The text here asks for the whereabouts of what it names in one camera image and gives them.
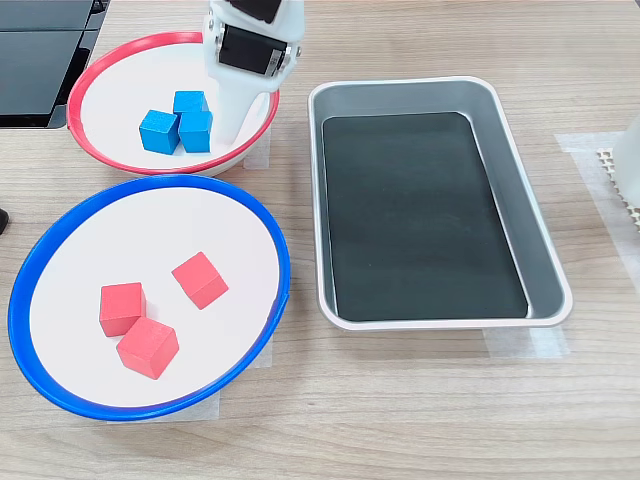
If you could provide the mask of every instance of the table surface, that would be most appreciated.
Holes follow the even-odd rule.
[[[623,130],[640,111],[631,0],[307,2],[304,53],[282,89],[271,167],[220,178],[287,237],[291,301],[273,367],[221,395],[220,419],[107,424],[37,394],[6,331],[30,248],[64,212],[129,178],[67,129],[0,131],[0,477],[17,479],[635,479],[640,302],[554,134]],[[114,2],[93,58],[197,30],[202,2]],[[331,80],[475,75],[497,89],[575,295],[563,358],[491,357],[481,331],[347,334],[315,301],[306,99]]]

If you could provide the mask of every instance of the rectangular tray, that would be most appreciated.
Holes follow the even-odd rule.
[[[309,97],[318,303],[346,330],[551,326],[573,300],[493,88]]]

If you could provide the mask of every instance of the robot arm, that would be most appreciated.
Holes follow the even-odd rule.
[[[219,84],[215,135],[233,143],[256,97],[275,92],[300,56],[303,0],[210,0],[205,65]]]

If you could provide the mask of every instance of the wooden block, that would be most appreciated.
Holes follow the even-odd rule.
[[[149,110],[140,124],[140,138],[144,149],[172,155],[180,143],[178,124],[177,115]]]
[[[208,112],[209,105],[204,92],[199,90],[176,92],[173,97],[173,113],[180,117],[185,112]]]
[[[173,276],[184,293],[202,310],[229,290],[229,287],[202,252],[176,268]]]
[[[140,283],[102,287],[100,325],[107,337],[124,335],[147,314],[147,300]]]
[[[178,133],[185,151],[188,153],[208,152],[212,125],[213,114],[211,112],[183,113]]]
[[[173,328],[140,317],[116,349],[125,367],[157,380],[179,350]]]

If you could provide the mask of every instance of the red cube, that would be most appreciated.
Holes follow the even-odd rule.
[[[178,337],[173,328],[140,317],[116,349],[125,367],[157,380],[178,353]]]
[[[184,293],[202,310],[229,287],[202,252],[191,257],[173,272]]]
[[[147,314],[147,300],[140,283],[102,287],[100,325],[107,337],[124,335]]]

